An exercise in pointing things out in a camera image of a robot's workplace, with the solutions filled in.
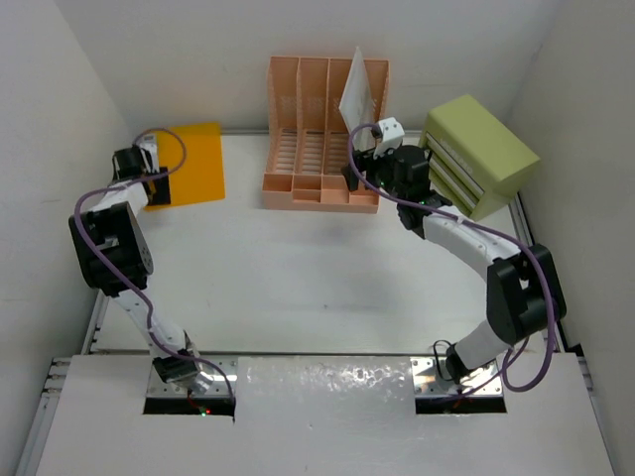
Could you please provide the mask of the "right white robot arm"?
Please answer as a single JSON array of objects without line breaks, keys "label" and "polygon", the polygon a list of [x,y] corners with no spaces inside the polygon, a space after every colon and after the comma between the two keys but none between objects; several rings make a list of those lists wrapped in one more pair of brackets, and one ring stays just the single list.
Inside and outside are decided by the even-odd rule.
[{"label": "right white robot arm", "polygon": [[545,356],[537,375],[512,391],[527,392],[547,375],[556,350],[557,323],[567,305],[550,250],[467,219],[429,180],[429,155],[401,145],[376,156],[373,149],[347,148],[341,169],[347,187],[364,185],[394,202],[402,225],[471,268],[486,285],[485,317],[447,348],[442,375],[459,383],[497,358],[506,373],[531,336],[546,333]]}]

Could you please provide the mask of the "yellow folder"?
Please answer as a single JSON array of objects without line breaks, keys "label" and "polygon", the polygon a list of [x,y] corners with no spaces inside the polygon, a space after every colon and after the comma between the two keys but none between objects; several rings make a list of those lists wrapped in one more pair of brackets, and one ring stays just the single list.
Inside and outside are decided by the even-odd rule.
[{"label": "yellow folder", "polygon": [[185,164],[169,175],[171,204],[149,206],[147,211],[225,198],[221,128],[216,122],[170,127],[187,148]]}]

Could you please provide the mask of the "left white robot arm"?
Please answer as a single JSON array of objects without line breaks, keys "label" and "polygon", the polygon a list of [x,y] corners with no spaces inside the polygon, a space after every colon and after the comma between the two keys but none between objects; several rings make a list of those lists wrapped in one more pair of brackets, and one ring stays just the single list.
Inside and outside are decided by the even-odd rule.
[{"label": "left white robot arm", "polygon": [[73,214],[68,227],[81,274],[127,313],[149,347],[153,367],[166,384],[185,387],[199,372],[187,333],[161,319],[139,293],[148,289],[154,263],[137,215],[155,197],[169,196],[156,150],[134,145],[112,157],[113,179],[98,203]]}]

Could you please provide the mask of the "clear mesh document pouch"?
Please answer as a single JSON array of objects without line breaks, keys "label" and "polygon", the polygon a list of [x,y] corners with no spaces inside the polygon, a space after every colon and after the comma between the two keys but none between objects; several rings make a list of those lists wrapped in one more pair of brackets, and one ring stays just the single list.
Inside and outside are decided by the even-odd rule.
[{"label": "clear mesh document pouch", "polygon": [[360,48],[356,48],[338,110],[349,134],[361,124],[374,123],[370,81]]}]

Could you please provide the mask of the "green drawer cabinet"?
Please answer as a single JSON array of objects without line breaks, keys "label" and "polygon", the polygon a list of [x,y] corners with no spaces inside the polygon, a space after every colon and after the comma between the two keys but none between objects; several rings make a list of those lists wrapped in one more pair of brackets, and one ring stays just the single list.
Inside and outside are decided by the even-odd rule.
[{"label": "green drawer cabinet", "polygon": [[540,163],[470,95],[429,111],[420,146],[432,152],[435,187],[474,221],[507,206]]}]

